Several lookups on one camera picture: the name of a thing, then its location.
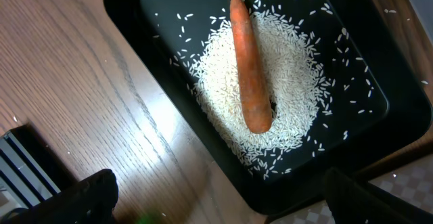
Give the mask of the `pile of white rice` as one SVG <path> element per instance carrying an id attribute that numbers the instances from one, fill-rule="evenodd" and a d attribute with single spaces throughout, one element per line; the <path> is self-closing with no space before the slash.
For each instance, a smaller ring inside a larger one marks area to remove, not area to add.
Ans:
<path id="1" fill-rule="evenodd" d="M 270 183 L 376 122 L 378 86 L 330 0 L 242 0 L 272 125 L 242 114 L 230 0 L 139 0 L 172 81 L 166 92 L 228 175 Z"/>

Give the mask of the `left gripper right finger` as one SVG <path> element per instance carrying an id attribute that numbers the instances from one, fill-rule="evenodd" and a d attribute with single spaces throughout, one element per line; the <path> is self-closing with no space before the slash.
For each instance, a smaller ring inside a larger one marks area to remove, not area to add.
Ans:
<path id="1" fill-rule="evenodd" d="M 323 176 L 322 194 L 336 223 L 432 224 L 432 214 L 335 168 Z"/>

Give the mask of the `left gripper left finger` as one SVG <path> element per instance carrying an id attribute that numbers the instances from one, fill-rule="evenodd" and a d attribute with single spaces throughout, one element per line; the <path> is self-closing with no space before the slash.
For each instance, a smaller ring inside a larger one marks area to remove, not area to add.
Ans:
<path id="1" fill-rule="evenodd" d="M 115 223 L 116 176 L 103 169 L 31 208 L 17 208 L 1 218 L 6 224 Z"/>

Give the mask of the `orange carrot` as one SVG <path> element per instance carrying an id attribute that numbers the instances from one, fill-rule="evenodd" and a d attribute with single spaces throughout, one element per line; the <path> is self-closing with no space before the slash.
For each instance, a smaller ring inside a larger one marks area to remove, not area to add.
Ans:
<path id="1" fill-rule="evenodd" d="M 230 0 L 229 9 L 243 117 L 252 133 L 265 133 L 272 111 L 252 22 L 243 0 Z"/>

